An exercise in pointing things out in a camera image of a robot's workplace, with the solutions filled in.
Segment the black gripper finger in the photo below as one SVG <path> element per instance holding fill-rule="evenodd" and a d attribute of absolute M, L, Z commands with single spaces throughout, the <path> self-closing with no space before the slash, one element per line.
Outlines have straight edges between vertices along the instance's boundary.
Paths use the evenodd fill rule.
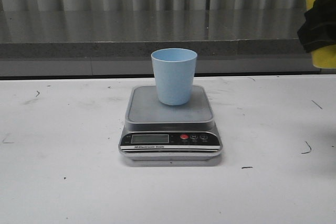
<path fill-rule="evenodd" d="M 306 52 L 335 45 L 335 0 L 315 0 L 297 31 Z"/>

